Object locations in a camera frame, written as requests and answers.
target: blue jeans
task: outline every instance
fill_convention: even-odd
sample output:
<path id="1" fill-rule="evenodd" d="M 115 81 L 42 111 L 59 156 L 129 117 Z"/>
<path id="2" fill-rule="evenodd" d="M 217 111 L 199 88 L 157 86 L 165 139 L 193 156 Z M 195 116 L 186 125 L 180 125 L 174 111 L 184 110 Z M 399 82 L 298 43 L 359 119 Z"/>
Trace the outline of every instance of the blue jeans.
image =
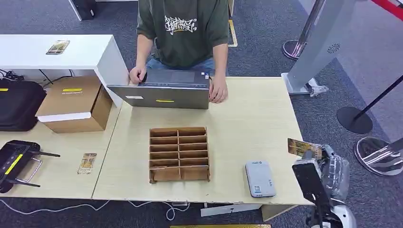
<path id="1" fill-rule="evenodd" d="M 215 67 L 213 58 L 209 58 L 204 60 L 203 62 L 196 64 L 190 68 L 174 68 L 167 65 L 164 65 L 162 62 L 151 58 L 150 61 L 147 62 L 148 69 L 169 69 L 169 70 L 195 70 L 195 71 L 209 71 L 211 76 L 214 76 Z"/>

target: man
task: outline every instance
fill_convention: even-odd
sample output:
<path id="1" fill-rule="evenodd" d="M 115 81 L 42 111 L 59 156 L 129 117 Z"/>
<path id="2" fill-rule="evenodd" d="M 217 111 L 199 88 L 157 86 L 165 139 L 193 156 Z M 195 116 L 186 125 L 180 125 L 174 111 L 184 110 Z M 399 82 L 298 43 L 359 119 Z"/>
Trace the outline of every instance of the man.
<path id="1" fill-rule="evenodd" d="M 227 0 L 139 0 L 137 20 L 132 82 L 141 81 L 147 68 L 215 70 L 210 101 L 220 103 L 228 97 Z M 156 52 L 146 64 L 154 39 Z"/>

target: green t-shirt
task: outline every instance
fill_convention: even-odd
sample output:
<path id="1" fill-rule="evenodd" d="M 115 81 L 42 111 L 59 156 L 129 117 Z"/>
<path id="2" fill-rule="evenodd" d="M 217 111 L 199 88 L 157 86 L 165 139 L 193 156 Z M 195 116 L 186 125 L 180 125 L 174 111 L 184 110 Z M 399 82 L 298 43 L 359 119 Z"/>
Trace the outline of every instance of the green t-shirt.
<path id="1" fill-rule="evenodd" d="M 177 68 L 212 57 L 228 43 L 227 0 L 139 0 L 137 34 L 155 39 L 154 58 Z"/>

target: gray device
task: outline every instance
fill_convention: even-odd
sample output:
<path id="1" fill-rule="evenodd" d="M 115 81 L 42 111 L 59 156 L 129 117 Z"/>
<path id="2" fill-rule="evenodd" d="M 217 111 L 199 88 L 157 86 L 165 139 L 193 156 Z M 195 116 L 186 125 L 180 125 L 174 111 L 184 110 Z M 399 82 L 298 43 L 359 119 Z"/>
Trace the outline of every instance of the gray device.
<path id="1" fill-rule="evenodd" d="M 138 85 L 108 85 L 131 106 L 160 108 L 209 108 L 208 72 L 147 69 Z"/>
<path id="2" fill-rule="evenodd" d="M 245 165 L 249 190 L 252 197 L 276 195 L 271 169 L 267 161 L 249 161 Z"/>

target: red rope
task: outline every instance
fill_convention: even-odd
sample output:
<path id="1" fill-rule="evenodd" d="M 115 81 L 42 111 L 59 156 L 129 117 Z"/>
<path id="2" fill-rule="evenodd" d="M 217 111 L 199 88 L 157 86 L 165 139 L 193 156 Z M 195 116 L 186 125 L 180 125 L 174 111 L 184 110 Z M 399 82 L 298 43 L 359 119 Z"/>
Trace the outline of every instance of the red rope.
<path id="1" fill-rule="evenodd" d="M 375 2 L 378 6 L 390 12 L 391 14 L 395 15 L 400 20 L 403 20 L 403 8 L 395 6 L 389 0 L 372 0 L 372 1 Z"/>

